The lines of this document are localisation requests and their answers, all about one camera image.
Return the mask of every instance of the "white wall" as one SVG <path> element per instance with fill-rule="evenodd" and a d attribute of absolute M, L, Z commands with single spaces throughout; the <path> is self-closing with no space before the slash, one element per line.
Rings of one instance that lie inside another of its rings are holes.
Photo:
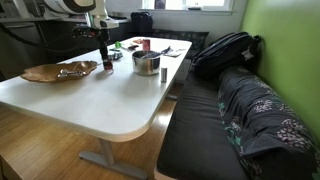
<path fill-rule="evenodd" d="M 130 16 L 142 7 L 143 0 L 106 0 L 108 12 L 122 12 Z M 247 0 L 234 0 L 233 12 L 210 13 L 195 11 L 150 11 L 154 19 L 154 28 L 168 30 L 208 31 L 207 44 L 240 28 Z"/>

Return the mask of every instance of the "window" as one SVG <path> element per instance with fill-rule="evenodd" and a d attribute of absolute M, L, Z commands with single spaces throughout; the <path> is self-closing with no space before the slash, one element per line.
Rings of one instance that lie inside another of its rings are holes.
<path fill-rule="evenodd" d="M 231 11 L 234 0 L 144 0 L 144 9 Z"/>

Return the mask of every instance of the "table leg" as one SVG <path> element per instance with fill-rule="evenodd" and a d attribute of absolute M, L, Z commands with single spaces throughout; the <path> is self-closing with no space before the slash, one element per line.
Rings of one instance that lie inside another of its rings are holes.
<path fill-rule="evenodd" d="M 102 149 L 102 155 L 88 151 L 82 151 L 79 154 L 80 158 L 138 179 L 148 178 L 148 174 L 144 170 L 115 160 L 110 141 L 100 138 L 99 141 Z"/>

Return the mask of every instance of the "cable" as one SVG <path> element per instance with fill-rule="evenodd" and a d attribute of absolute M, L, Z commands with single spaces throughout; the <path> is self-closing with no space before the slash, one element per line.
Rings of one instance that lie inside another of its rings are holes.
<path fill-rule="evenodd" d="M 6 34 L 8 34 L 10 37 L 14 38 L 15 40 L 19 41 L 19 42 L 22 42 L 24 44 L 27 44 L 29 46 L 33 46 L 33 47 L 36 47 L 36 48 L 40 48 L 42 50 L 45 50 L 45 51 L 50 51 L 50 52 L 55 52 L 55 53 L 65 53 L 65 52 L 69 52 L 69 51 L 73 51 L 75 49 L 77 49 L 80 44 L 84 43 L 88 38 L 85 38 L 83 41 L 81 41 L 80 43 L 78 43 L 76 46 L 74 47 L 71 47 L 69 49 L 65 49 L 65 50 L 57 50 L 57 49 L 50 49 L 44 45 L 47 45 L 47 44 L 37 44 L 37 43 L 34 43 L 34 42 L 31 42 L 31 41 L 28 41 L 28 40 L 25 40 L 19 36 L 17 36 L 16 34 L 12 33 L 5 25 L 3 25 L 2 23 L 0 23 L 0 29 L 2 29 Z M 62 39 L 63 37 L 67 36 L 67 35 L 71 35 L 73 32 L 70 32 L 68 34 L 64 34 L 64 35 L 61 35 L 59 38 L 49 42 L 49 44 L 53 43 L 53 42 L 56 42 L 60 39 Z"/>

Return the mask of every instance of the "plate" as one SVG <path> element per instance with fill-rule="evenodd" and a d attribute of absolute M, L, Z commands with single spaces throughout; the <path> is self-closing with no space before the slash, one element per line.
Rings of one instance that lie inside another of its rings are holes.
<path fill-rule="evenodd" d="M 95 61 L 74 61 L 72 63 L 45 64 L 25 69 L 21 78 L 31 82 L 53 83 L 88 76 L 97 68 Z"/>

